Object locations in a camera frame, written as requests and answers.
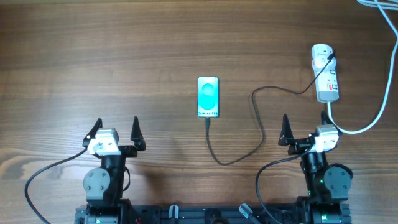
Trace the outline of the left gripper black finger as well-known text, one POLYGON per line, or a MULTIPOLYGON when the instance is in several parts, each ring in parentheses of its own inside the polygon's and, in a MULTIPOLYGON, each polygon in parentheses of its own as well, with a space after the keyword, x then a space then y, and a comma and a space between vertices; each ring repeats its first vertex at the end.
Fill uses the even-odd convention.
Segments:
POLYGON ((95 135, 99 128, 102 128, 102 119, 98 118, 94 126, 91 128, 91 130, 88 132, 88 134, 85 136, 82 142, 83 147, 88 147, 90 141, 95 138, 95 135))
POLYGON ((138 120, 137 116, 134 117, 130 140, 134 143, 134 147, 137 148, 138 151, 145 151, 146 142, 141 133, 141 129, 139 126, 139 120, 138 120))

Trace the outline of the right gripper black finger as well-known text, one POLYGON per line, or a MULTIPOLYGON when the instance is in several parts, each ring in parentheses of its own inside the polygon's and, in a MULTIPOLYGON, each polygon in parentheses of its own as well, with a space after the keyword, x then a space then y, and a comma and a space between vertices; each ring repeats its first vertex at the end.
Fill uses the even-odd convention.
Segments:
POLYGON ((288 145, 293 145, 293 144, 294 144, 294 136, 292 134, 288 116, 287 116, 287 114, 285 114, 285 115, 283 115, 282 129, 280 132, 278 145, 288 146, 288 145))
POLYGON ((337 127, 337 125, 335 125, 335 124, 331 121, 331 119, 328 117, 328 114, 327 114, 326 111, 322 111, 322 112, 321 112, 321 121, 322 121, 322 125, 327 125, 327 124, 333 125, 333 126, 336 128, 336 130, 337 130, 337 132, 338 132, 338 135, 339 135, 339 136, 342 135, 341 130, 337 127))

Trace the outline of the white power strip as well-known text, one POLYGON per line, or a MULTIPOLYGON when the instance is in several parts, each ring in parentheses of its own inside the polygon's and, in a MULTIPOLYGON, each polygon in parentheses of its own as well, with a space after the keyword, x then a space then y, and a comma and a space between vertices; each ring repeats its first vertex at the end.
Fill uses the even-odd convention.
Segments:
MULTIPOLYGON (((315 44, 312 49, 312 59, 316 55, 328 55, 335 58, 335 51, 327 44, 315 44)), ((320 103, 334 102, 339 99, 339 89, 336 76, 336 67, 331 70, 314 70, 317 100, 320 103)))

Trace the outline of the turquoise screen smartphone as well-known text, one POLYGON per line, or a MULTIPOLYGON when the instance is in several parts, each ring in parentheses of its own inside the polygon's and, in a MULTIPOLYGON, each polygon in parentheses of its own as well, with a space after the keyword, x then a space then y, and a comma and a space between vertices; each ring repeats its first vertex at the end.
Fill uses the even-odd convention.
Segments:
POLYGON ((217 118, 219 116, 218 77, 198 77, 197 116, 217 118))

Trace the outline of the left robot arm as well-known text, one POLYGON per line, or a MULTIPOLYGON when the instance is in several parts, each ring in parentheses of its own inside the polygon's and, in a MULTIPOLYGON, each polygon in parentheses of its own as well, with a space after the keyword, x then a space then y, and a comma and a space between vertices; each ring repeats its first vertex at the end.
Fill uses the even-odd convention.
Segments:
POLYGON ((138 117, 134 118, 130 140, 132 145, 120 146, 115 128, 104 128, 98 119, 83 140, 83 147, 101 160, 99 168, 90 170, 83 179, 86 191, 86 210, 78 223, 141 223, 129 199, 123 199, 123 192, 129 188, 124 185, 124 175, 129 173, 127 158, 137 157, 139 151, 146 149, 138 117))

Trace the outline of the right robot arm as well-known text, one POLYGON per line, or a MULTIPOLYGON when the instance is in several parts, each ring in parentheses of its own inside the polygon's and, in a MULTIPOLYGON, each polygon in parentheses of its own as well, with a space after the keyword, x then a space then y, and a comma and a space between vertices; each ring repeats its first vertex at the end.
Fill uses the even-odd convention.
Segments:
POLYGON ((351 223, 348 200, 352 170, 343 164, 329 164, 327 152, 337 147, 341 131, 321 113, 322 124, 306 138, 295 138, 288 116, 283 115, 278 144, 288 146, 290 156, 301 158, 308 195, 297 198, 299 223, 351 223))

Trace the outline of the white charger adapter plug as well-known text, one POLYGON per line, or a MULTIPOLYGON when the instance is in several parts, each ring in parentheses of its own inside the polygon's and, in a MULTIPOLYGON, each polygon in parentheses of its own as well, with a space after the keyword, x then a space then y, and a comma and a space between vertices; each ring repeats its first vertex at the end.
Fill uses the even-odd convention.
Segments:
POLYGON ((329 59, 328 55, 316 55, 312 60, 312 68, 314 70, 331 70, 336 67, 335 58, 329 59))

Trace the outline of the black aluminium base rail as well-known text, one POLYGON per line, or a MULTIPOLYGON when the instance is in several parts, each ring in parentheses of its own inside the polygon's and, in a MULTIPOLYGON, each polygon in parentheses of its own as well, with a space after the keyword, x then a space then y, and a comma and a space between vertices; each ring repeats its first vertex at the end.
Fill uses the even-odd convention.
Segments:
POLYGON ((76 209, 75 223, 342 223, 352 222, 347 204, 310 205, 299 203, 271 204, 262 207, 242 204, 240 207, 170 207, 134 206, 126 221, 111 212, 76 209))

